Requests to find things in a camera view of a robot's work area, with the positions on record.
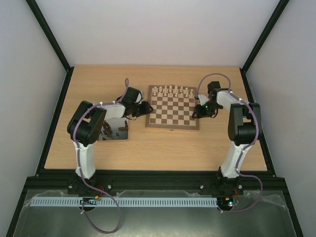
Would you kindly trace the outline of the metal tin tray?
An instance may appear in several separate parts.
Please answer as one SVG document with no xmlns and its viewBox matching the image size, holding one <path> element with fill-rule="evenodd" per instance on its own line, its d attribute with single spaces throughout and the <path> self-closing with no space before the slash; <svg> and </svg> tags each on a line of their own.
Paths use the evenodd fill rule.
<svg viewBox="0 0 316 237">
<path fill-rule="evenodd" d="M 119 131 L 118 128 L 124 126 L 124 121 L 129 123 L 129 120 L 126 118 L 111 118 L 106 119 L 105 121 L 111 126 L 112 128 L 112 137 L 109 138 L 103 134 L 103 125 L 101 126 L 101 131 L 99 134 L 98 141 L 128 141 L 129 139 L 129 125 L 128 131 Z"/>
</svg>

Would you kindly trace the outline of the wooden chess board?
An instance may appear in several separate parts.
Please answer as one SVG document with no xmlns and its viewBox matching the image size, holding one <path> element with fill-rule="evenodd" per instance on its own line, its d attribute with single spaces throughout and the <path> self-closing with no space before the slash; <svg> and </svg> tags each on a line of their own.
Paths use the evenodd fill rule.
<svg viewBox="0 0 316 237">
<path fill-rule="evenodd" d="M 198 101 L 192 86 L 150 85 L 148 102 L 153 111 L 146 115 L 146 128 L 199 130 L 199 120 L 193 118 Z"/>
</svg>

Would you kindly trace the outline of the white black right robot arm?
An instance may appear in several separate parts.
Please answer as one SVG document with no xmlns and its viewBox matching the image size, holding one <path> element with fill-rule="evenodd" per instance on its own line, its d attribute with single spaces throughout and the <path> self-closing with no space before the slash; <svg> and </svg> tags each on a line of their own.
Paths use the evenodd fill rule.
<svg viewBox="0 0 316 237">
<path fill-rule="evenodd" d="M 237 97 L 227 88 L 221 88 L 218 81 L 208 84 L 208 96 L 199 94 L 192 118 L 214 118 L 219 110 L 229 111 L 228 137 L 231 145 L 224 163 L 220 167 L 222 177 L 215 181 L 216 190 L 227 193 L 232 187 L 231 178 L 240 175 L 241 164 L 250 148 L 262 134 L 261 108 Z"/>
</svg>

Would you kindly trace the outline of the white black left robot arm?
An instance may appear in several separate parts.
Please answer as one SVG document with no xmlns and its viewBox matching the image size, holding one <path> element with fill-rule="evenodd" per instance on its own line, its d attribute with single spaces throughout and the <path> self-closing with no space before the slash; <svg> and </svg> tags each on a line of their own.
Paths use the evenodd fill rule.
<svg viewBox="0 0 316 237">
<path fill-rule="evenodd" d="M 127 118 L 129 115 L 140 117 L 153 110 L 150 103 L 143 100 L 143 93 L 133 87 L 127 87 L 124 94 L 113 102 L 93 104 L 81 101 L 67 126 L 76 149 L 76 174 L 84 179 L 94 175 L 94 144 L 104 121 Z"/>
</svg>

